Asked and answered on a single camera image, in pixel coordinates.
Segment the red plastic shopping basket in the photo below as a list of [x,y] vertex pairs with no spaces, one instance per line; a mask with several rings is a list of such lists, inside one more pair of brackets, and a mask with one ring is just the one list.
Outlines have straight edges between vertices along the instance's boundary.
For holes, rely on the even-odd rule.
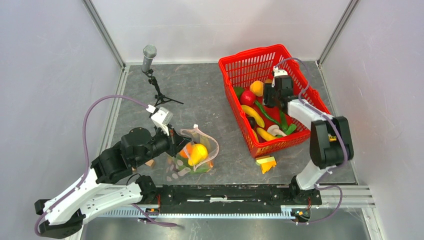
[[218,64],[226,97],[253,158],[309,139],[311,123],[296,107],[289,107],[299,104],[299,96],[329,112],[282,44],[225,56]]

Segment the clear zip top bag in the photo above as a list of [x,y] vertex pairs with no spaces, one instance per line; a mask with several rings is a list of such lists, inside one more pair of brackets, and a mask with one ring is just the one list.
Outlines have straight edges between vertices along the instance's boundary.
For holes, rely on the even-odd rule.
[[189,138],[176,156],[167,158],[165,180],[176,182],[187,176],[209,172],[214,167],[220,146],[210,135],[199,129],[197,124],[192,129],[182,129],[180,134]]

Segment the green toy bean pod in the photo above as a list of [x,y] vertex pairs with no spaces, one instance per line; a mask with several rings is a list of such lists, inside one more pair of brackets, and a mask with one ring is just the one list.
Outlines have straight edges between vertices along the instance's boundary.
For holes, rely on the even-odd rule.
[[196,169],[193,169],[192,167],[186,166],[186,165],[178,166],[177,169],[178,171],[183,171],[183,173],[186,173],[186,174],[202,174],[202,173],[209,172],[213,167],[214,167],[214,164],[209,161],[207,163],[200,165]]

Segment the yellow toy cheese wedge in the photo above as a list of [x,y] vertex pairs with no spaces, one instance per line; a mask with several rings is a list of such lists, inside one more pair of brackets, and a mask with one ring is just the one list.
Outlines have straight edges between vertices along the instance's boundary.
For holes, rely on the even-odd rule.
[[267,173],[269,170],[271,170],[277,165],[275,157],[270,155],[256,158],[255,163],[260,166],[262,174]]

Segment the microphone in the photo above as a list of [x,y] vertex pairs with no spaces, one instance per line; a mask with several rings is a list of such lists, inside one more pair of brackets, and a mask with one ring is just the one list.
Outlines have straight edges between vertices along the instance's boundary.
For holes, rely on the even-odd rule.
[[154,76],[154,70],[152,69],[153,59],[156,56],[157,56],[157,48],[154,45],[148,44],[143,48],[143,61],[141,65],[141,70],[148,77],[148,83],[153,85],[156,90],[156,95],[154,96],[154,98],[156,99],[156,102],[154,106],[157,107],[159,105],[166,104],[169,102],[175,102],[175,103],[183,105],[184,104],[183,102],[169,98],[161,92],[158,81],[156,77]]

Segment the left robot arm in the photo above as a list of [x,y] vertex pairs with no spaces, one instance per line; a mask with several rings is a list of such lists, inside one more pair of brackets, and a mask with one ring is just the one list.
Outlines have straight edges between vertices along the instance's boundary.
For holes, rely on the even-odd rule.
[[40,237],[64,239],[77,233],[83,225],[116,207],[130,204],[151,204],[158,190],[150,176],[142,175],[135,182],[97,197],[103,190],[133,174],[133,169],[167,153],[175,157],[191,142],[173,128],[169,133],[156,128],[155,135],[136,127],[121,137],[114,146],[95,158],[75,184],[52,199],[39,199],[34,207],[40,219],[34,230]]

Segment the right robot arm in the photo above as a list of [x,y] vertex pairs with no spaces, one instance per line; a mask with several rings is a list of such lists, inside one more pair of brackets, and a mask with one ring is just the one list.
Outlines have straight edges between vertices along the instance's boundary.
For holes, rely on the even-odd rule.
[[309,193],[322,189],[319,182],[324,175],[354,157],[348,119],[321,111],[301,95],[295,95],[294,82],[288,75],[275,76],[271,83],[266,83],[263,97],[267,107],[278,107],[310,131],[310,161],[293,177],[288,191],[293,203],[302,204]]

